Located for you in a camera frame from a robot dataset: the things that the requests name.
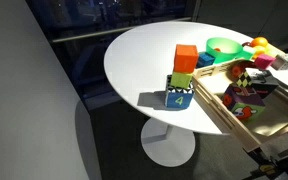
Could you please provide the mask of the grey patterned block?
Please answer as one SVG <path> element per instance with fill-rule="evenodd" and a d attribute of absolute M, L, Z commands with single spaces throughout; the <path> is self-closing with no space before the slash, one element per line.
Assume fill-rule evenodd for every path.
<path fill-rule="evenodd" d="M 272 67 L 275 70 L 288 70 L 288 53 L 278 54 L 272 63 Z"/>

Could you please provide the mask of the dark red apple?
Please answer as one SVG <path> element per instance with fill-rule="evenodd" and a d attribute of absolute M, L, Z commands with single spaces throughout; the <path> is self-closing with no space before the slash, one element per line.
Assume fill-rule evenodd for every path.
<path fill-rule="evenodd" d="M 244 46 L 249 46 L 249 47 L 251 47 L 251 43 L 250 43 L 250 42 L 244 42 L 244 43 L 242 44 L 242 47 L 244 47 Z"/>

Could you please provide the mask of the pink block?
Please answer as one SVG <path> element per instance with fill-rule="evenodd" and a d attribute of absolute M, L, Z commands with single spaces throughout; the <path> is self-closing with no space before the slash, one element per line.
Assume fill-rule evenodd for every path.
<path fill-rule="evenodd" d="M 259 69 L 267 69 L 273 62 L 275 61 L 275 57 L 271 57 L 266 54 L 259 55 L 254 63 Z"/>

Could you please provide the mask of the orange block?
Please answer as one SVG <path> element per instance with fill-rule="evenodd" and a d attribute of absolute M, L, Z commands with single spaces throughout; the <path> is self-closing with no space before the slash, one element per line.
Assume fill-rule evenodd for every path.
<path fill-rule="evenodd" d="M 195 45 L 177 44 L 174 57 L 175 72 L 192 73 L 198 62 L 198 51 Z"/>

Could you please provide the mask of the orange fruit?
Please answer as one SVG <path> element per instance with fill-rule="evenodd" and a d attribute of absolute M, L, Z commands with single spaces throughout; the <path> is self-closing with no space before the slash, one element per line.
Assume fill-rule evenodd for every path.
<path fill-rule="evenodd" d="M 256 37 L 251 41 L 251 46 L 262 46 L 266 47 L 268 45 L 268 40 L 264 37 Z"/>

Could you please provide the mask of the lime green block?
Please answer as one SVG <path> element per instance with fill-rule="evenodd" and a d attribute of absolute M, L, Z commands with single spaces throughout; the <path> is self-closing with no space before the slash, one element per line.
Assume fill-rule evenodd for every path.
<path fill-rule="evenodd" d="M 170 84 L 174 87 L 188 88 L 192 79 L 191 73 L 173 72 Z"/>

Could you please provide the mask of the green plastic bowl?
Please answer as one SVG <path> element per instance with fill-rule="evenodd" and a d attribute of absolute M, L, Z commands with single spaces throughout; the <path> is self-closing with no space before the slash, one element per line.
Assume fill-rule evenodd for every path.
<path fill-rule="evenodd" d="M 240 43 L 223 37 L 213 37 L 206 41 L 206 53 L 215 58 L 214 63 L 230 61 L 236 58 L 251 59 L 248 52 Z"/>

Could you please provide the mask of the blue block with number four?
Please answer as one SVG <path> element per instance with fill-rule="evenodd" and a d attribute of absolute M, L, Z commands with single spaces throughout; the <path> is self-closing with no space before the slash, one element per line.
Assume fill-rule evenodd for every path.
<path fill-rule="evenodd" d="M 171 75 L 167 76 L 165 106 L 179 109 L 188 108 L 194 96 L 193 84 L 189 83 L 187 88 L 175 87 L 171 85 L 171 78 Z"/>

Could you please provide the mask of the small blue block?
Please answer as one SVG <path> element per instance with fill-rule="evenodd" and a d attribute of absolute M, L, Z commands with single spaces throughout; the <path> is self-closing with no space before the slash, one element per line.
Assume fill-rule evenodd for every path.
<path fill-rule="evenodd" d="M 215 58 L 212 55 L 206 52 L 200 53 L 199 58 L 198 58 L 197 68 L 210 66 L 214 63 L 214 61 L 215 61 Z"/>

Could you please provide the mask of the yellow lemon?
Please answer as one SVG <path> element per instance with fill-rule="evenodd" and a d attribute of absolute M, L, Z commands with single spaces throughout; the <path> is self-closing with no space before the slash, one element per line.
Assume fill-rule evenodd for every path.
<path fill-rule="evenodd" d="M 263 46 L 254 46 L 253 49 L 255 50 L 253 59 L 256 59 L 259 55 L 264 54 L 266 51 L 266 48 Z"/>

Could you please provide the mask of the black white patterned cube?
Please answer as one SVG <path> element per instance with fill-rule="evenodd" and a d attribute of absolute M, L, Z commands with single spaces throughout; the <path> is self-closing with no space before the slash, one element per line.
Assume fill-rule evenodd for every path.
<path fill-rule="evenodd" d="M 236 84 L 242 87 L 252 87 L 262 99 L 265 99 L 279 86 L 277 79 L 269 70 L 256 68 L 246 68 L 238 76 Z"/>

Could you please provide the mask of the white table pedestal base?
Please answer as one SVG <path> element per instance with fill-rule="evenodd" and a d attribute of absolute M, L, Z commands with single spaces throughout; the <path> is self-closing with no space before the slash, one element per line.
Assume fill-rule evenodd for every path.
<path fill-rule="evenodd" d="M 164 167 L 185 164 L 195 151 L 192 131 L 150 118 L 141 130 L 141 144 L 146 155 Z"/>

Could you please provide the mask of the wooden crate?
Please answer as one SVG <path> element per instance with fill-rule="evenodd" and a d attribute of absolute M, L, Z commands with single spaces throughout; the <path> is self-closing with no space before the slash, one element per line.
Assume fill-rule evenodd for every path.
<path fill-rule="evenodd" d="M 233 83 L 230 73 L 239 60 L 232 60 L 194 71 L 195 93 L 226 130 L 242 147 L 250 152 L 267 141 L 288 133 L 288 70 L 275 71 L 278 87 L 264 99 L 266 108 L 256 119 L 241 122 L 223 104 L 221 97 L 229 84 Z"/>

